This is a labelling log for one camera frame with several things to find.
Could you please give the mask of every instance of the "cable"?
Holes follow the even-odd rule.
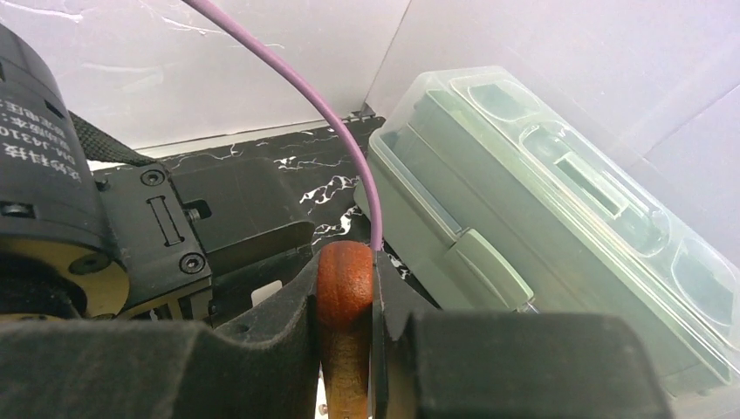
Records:
[[[352,157],[354,165],[357,167],[357,171],[360,173],[360,179],[365,186],[367,201],[370,205],[370,248],[374,251],[380,251],[383,246],[383,221],[380,213],[380,197],[378,196],[378,189],[375,186],[373,174],[370,172],[370,167],[367,166],[367,161],[365,161],[365,156],[362,154],[360,146],[358,146],[357,141],[345,127],[345,124],[342,123],[341,118],[331,109],[329,104],[321,97],[321,94],[311,87],[311,85],[309,85],[308,82],[300,76],[300,74],[293,70],[288,63],[283,61],[282,58],[266,45],[262,44],[223,10],[219,9],[218,6],[212,4],[209,0],[182,1],[195,9],[198,13],[202,14],[213,24],[223,29],[238,41],[239,44],[247,47],[247,49],[262,59],[265,64],[269,65],[273,70],[283,76],[285,80],[292,84],[293,87],[295,87],[309,102],[311,102],[313,107],[315,107],[316,110],[321,113],[321,116],[329,122],[329,125],[334,128],[339,139],[344,142],[347,151]]]

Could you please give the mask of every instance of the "wooden handle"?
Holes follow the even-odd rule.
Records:
[[[317,312],[329,419],[367,418],[373,337],[373,251],[357,242],[321,250]]]

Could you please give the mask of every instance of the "black strap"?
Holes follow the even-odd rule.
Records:
[[[79,144],[85,152],[85,158],[108,163],[126,163],[132,166],[146,166],[157,160],[140,155],[122,142],[96,128],[90,122],[69,112],[74,130],[77,131]]]

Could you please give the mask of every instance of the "black cylinder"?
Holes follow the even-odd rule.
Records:
[[[0,253],[79,286],[89,317],[117,313],[128,294],[92,178],[51,71],[0,25]]]

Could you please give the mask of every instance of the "purple cable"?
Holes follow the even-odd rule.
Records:
[[[182,1],[202,14],[213,24],[223,29],[235,40],[239,41],[239,44],[247,47],[248,50],[262,59],[265,64],[272,67],[273,70],[288,80],[288,83],[292,84],[293,87],[303,94],[311,102],[313,107],[321,113],[321,116],[329,122],[329,125],[334,128],[339,139],[345,143],[345,147],[349,151],[352,161],[360,173],[360,179],[365,186],[367,201],[370,205],[370,248],[374,251],[380,251],[383,246],[383,220],[380,213],[378,189],[375,186],[373,174],[370,172],[370,167],[367,166],[367,161],[365,161],[365,156],[362,154],[360,146],[357,145],[357,141],[352,137],[345,124],[342,123],[341,118],[331,109],[329,104],[321,97],[321,94],[311,87],[288,63],[284,62],[275,52],[252,36],[238,22],[219,9],[218,6],[209,0]]]

